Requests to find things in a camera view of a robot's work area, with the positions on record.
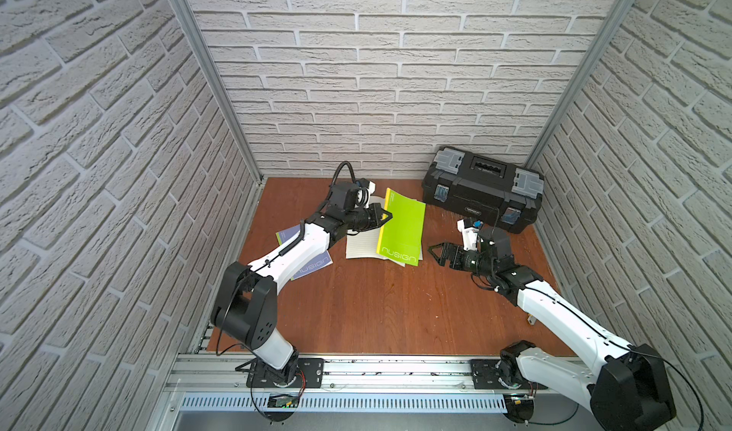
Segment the lined notebook green cover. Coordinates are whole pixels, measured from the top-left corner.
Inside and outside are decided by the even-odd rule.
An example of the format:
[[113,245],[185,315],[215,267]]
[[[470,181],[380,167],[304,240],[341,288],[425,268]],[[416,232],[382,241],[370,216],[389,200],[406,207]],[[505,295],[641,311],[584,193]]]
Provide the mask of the lined notebook green cover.
[[392,217],[379,230],[377,253],[391,261],[418,266],[426,204],[388,188],[384,210]]

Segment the black grey toolbox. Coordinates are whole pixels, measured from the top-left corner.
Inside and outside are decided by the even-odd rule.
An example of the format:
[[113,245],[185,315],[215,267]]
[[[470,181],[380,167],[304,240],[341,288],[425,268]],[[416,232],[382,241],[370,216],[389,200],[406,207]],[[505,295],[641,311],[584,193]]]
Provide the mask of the black grey toolbox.
[[422,201],[520,234],[538,218],[544,185],[540,173],[443,146],[421,183]]

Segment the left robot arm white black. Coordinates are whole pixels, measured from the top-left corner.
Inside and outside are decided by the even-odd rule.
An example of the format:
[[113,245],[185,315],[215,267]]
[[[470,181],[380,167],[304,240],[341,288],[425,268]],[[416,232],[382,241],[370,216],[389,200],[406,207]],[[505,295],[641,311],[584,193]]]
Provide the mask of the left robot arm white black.
[[295,273],[348,234],[377,230],[392,219],[390,212],[370,201],[375,190],[368,179],[331,184],[324,202],[301,221],[296,236],[247,265],[230,264],[223,274],[211,324],[280,375],[281,383],[295,375],[299,355],[276,329],[278,295]]

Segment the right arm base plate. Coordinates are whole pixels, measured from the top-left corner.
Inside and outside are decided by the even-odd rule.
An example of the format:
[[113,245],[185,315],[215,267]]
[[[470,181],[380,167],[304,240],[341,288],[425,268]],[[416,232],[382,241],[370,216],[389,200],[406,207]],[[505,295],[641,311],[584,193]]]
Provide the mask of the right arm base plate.
[[530,383],[518,368],[500,358],[470,360],[470,372],[476,390],[527,390],[536,392],[547,387]]

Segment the right aluminium corner post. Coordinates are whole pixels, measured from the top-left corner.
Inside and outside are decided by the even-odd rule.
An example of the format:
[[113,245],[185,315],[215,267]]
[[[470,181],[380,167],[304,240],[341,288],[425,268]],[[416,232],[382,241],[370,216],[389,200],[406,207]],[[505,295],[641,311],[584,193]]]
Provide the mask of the right aluminium corner post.
[[533,146],[528,157],[524,161],[524,167],[533,168],[546,148],[551,137],[560,127],[564,116],[568,113],[575,98],[593,74],[596,66],[599,64],[604,55],[610,41],[619,30],[625,17],[629,14],[636,0],[616,0],[611,7],[607,17],[602,22],[600,30],[596,34],[594,40],[585,52],[583,59],[579,63],[577,70],[570,78],[568,85],[560,96],[558,104],[553,109],[547,122],[539,134],[535,145]]

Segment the aluminium corner post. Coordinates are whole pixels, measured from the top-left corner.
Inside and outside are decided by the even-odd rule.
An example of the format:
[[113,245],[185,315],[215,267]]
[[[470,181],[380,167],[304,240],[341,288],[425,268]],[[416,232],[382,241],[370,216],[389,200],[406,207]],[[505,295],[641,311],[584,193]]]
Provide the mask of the aluminium corner post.
[[607,17],[602,22],[600,30],[596,34],[594,40],[585,52],[583,59],[579,63],[577,70],[570,78],[568,85],[560,96],[558,104],[553,109],[547,122],[539,134],[535,145],[533,146],[528,157],[524,161],[524,167],[533,168],[546,148],[551,137],[560,127],[564,116],[568,113],[575,98],[593,74],[596,66],[599,64],[604,55],[610,41],[619,30],[625,17],[629,14],[636,0],[616,0],[611,7]]
[[256,183],[262,184],[265,177],[257,166],[254,153],[252,152],[243,133],[241,124],[238,120],[238,115],[234,111],[233,103],[226,92],[221,75],[217,70],[217,65],[215,64],[211,52],[206,45],[202,31],[196,22],[194,11],[192,10],[188,0],[169,0],[169,2],[177,16],[181,30],[183,30],[186,38],[188,39],[193,55],[196,57],[200,66],[200,70],[212,91],[213,99],[217,101],[217,105],[221,110],[225,123],[234,137],[234,143],[238,145],[238,150],[240,150],[243,156],[250,175]]

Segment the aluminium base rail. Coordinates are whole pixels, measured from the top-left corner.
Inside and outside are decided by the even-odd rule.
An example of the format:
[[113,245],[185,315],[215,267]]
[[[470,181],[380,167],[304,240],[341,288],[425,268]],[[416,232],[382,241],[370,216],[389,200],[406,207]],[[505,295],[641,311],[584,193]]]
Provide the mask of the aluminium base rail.
[[[324,374],[318,389],[307,393],[454,393],[477,391],[519,393],[527,390],[474,389],[470,360],[497,357],[476,356],[397,356],[397,355],[324,355]],[[163,391],[193,393],[234,393],[253,391],[295,394],[300,388],[251,388],[246,381],[254,358],[243,353],[217,357],[212,353],[180,355],[164,381]],[[522,377],[556,393],[566,385],[589,385],[596,381],[591,369],[577,357],[539,356],[531,364],[532,372]]]

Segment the left aluminium corner post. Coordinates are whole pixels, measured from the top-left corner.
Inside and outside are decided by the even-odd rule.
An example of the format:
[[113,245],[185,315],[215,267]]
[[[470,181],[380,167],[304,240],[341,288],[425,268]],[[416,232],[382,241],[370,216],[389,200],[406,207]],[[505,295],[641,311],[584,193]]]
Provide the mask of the left aluminium corner post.
[[238,120],[238,115],[234,111],[233,103],[226,92],[221,75],[217,70],[217,65],[215,64],[211,52],[206,45],[202,31],[196,22],[194,11],[192,10],[188,0],[169,0],[169,2],[177,16],[181,30],[183,30],[186,38],[188,39],[193,55],[196,57],[200,66],[200,70],[212,91],[213,99],[217,101],[217,105],[221,110],[225,123],[234,137],[234,143],[238,145],[238,150],[240,150],[243,156],[250,175],[256,183],[262,184],[265,177],[257,166],[254,153],[252,152],[243,133],[241,124]]

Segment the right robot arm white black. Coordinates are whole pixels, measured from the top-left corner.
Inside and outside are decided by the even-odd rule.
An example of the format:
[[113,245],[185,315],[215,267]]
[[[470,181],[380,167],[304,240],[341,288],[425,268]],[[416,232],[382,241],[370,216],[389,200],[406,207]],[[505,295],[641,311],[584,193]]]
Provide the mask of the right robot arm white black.
[[567,362],[519,341],[499,356],[496,369],[503,386],[544,385],[591,412],[605,430],[655,430],[676,418],[665,362],[655,349],[606,330],[539,273],[518,264],[505,232],[459,230],[462,244],[429,247],[438,265],[470,274],[478,288],[503,296],[541,322],[581,360]]

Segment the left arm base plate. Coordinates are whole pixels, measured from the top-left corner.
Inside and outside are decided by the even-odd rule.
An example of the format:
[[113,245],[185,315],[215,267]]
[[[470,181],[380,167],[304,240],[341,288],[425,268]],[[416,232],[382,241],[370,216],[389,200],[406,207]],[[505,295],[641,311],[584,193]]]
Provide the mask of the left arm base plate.
[[325,360],[323,358],[298,358],[290,360],[283,369],[274,369],[261,359],[251,366],[246,381],[251,388],[301,388],[318,389],[322,385]]

